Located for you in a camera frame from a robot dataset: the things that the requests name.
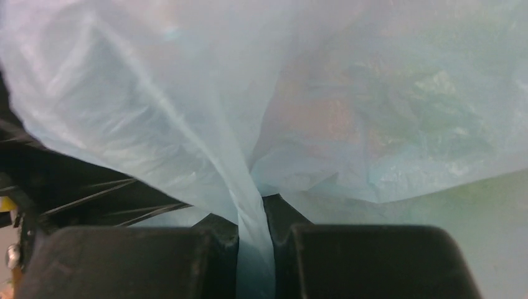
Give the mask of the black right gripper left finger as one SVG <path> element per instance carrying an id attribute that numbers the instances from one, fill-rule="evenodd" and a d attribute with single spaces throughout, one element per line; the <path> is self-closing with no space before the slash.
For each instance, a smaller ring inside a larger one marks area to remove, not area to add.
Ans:
<path id="1" fill-rule="evenodd" d="M 234 298 L 236 226 L 68 227 L 44 240 L 18 298 Z"/>

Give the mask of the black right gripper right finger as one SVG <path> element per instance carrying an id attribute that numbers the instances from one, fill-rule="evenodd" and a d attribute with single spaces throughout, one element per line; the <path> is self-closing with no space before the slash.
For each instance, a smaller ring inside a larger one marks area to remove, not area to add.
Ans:
<path id="1" fill-rule="evenodd" d="M 316 225 L 263 200 L 277 298 L 479 298 L 453 238 L 429 225 Z"/>

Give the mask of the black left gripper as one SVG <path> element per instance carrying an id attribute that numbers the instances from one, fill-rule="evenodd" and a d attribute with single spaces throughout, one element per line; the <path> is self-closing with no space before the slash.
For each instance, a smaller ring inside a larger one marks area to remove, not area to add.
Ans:
<path id="1" fill-rule="evenodd" d="M 189 227 L 191 207 L 123 173 L 46 148 L 28 134 L 1 85 L 1 197 L 23 247 L 64 227 Z"/>

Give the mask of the light blue plastic bag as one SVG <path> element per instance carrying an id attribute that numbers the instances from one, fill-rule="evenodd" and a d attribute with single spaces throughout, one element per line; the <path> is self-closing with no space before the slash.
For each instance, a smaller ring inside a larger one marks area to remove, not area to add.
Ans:
<path id="1" fill-rule="evenodd" d="M 2 1 L 24 128 L 240 231 L 263 197 L 325 224 L 436 224 L 485 298 L 527 297 L 526 1 Z"/>

